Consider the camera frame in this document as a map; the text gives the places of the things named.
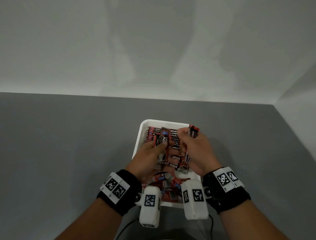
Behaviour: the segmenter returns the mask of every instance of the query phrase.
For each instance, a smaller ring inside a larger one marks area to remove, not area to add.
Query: right hand
[[[192,138],[188,135],[188,129],[180,128],[177,134],[180,139],[180,152],[183,154],[188,151],[191,158],[190,168],[201,177],[221,168],[222,165],[217,160],[207,137],[198,132],[197,137]]]

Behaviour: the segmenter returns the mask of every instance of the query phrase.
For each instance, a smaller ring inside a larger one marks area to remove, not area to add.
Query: white plastic bin
[[[146,134],[146,130],[148,127],[166,127],[170,129],[179,129],[179,128],[185,128],[188,127],[189,124],[186,123],[174,123],[174,122],[166,122],[166,121],[159,121],[159,120],[153,120],[153,119],[147,119],[143,121],[140,124],[137,141],[134,148],[133,157],[135,156],[136,152],[139,150],[141,145],[144,143],[144,138]],[[195,172],[192,171],[192,169],[189,169],[188,174],[184,174],[178,171],[174,172],[178,178],[190,178],[190,179],[197,179],[201,181],[201,177],[197,175]],[[183,203],[170,203],[170,202],[161,202],[161,206],[168,206],[168,207],[177,207],[177,208],[183,208]]]

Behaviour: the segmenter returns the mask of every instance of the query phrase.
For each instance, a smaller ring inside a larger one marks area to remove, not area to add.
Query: forearm
[[[97,198],[56,240],[112,240],[121,221],[121,215]]]
[[[230,240],[288,240],[250,200],[221,212],[220,218]]]

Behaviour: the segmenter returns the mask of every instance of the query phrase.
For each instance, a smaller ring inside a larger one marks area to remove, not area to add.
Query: white marker tag
[[[100,187],[101,191],[115,204],[117,204],[129,188],[130,186],[116,173],[111,173]]]
[[[242,182],[239,180],[239,178],[235,175],[233,170],[230,167],[225,167],[225,172],[230,181],[235,185],[235,187],[245,187],[245,185],[242,184]]]
[[[225,168],[220,168],[216,171],[213,172],[214,176],[216,177],[216,179],[218,180],[218,182],[220,183],[220,185],[222,186],[223,190],[225,192],[228,192],[232,189],[235,188],[235,185],[230,181],[230,179],[228,178],[228,176],[225,173]]]

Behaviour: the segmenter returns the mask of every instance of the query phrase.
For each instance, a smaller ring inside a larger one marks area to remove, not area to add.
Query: left hand
[[[174,142],[169,141],[169,146],[173,146]],[[156,173],[155,169],[157,158],[167,148],[167,143],[162,142],[156,147],[153,147],[153,142],[144,143],[132,161],[125,167],[125,170],[132,173],[141,183],[148,182]],[[170,155],[179,155],[179,151],[175,149],[169,150]],[[161,171],[173,172],[174,167],[164,166]]]

